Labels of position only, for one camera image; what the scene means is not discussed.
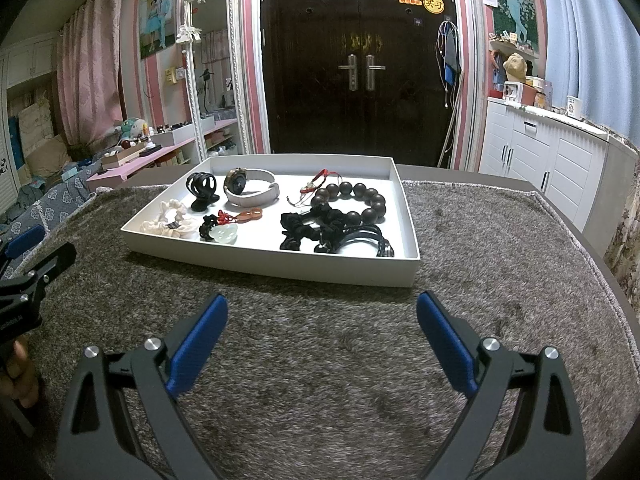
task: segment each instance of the white cup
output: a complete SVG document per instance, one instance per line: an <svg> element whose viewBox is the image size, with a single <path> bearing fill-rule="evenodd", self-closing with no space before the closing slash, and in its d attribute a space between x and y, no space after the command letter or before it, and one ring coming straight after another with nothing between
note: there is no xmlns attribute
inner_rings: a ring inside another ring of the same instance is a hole
<svg viewBox="0 0 640 480"><path fill-rule="evenodd" d="M568 95L566 97L566 114L574 119L582 118L582 100Z"/></svg>

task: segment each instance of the silver bolt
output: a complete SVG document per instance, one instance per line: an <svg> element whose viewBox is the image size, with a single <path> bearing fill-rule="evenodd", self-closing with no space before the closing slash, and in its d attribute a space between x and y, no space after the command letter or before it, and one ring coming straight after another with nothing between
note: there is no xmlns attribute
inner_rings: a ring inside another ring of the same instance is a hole
<svg viewBox="0 0 640 480"><path fill-rule="evenodd" d="M487 350L494 352L498 348L500 348L500 341L498 341L495 337L488 337L484 341L482 341L482 346Z"/></svg>
<svg viewBox="0 0 640 480"><path fill-rule="evenodd" d="M99 353L100 349L95 345L88 346L84 349L84 355L89 358L96 357Z"/></svg>
<svg viewBox="0 0 640 480"><path fill-rule="evenodd" d="M545 348L545 356L547 356L549 359L558 359L558 356L560 354L558 353L558 350L553 348L552 346L548 346Z"/></svg>
<svg viewBox="0 0 640 480"><path fill-rule="evenodd" d="M158 350L162 346L162 341L157 337L150 337L145 341L145 348L147 350Z"/></svg>

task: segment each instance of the woman in blue dress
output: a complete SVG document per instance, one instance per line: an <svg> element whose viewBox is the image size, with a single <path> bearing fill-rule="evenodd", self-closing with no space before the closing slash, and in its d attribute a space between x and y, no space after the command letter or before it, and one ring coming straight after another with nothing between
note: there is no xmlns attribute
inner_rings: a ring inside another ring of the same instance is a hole
<svg viewBox="0 0 640 480"><path fill-rule="evenodd" d="M149 47L149 52L153 52L156 49L156 35L162 25L160 18L158 18L158 10L158 0L153 0L146 19L145 29L146 34L151 34L151 46Z"/></svg>

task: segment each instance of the beige hat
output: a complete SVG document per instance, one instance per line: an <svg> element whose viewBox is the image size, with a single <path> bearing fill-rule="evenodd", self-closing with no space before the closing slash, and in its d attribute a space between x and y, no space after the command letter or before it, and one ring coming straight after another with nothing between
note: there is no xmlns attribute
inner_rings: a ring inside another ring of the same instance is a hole
<svg viewBox="0 0 640 480"><path fill-rule="evenodd" d="M511 54L509 59L503 64L509 81L518 81L526 84L527 62L520 54Z"/></svg>

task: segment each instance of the human hand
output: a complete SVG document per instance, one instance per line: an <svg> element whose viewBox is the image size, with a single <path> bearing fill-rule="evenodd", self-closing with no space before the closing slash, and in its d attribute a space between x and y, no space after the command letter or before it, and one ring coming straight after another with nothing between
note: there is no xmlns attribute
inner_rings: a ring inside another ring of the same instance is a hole
<svg viewBox="0 0 640 480"><path fill-rule="evenodd" d="M25 408L38 402L38 377L29 359L27 338L23 335L14 341L14 355L6 362L6 373L0 371L0 395L20 400Z"/></svg>

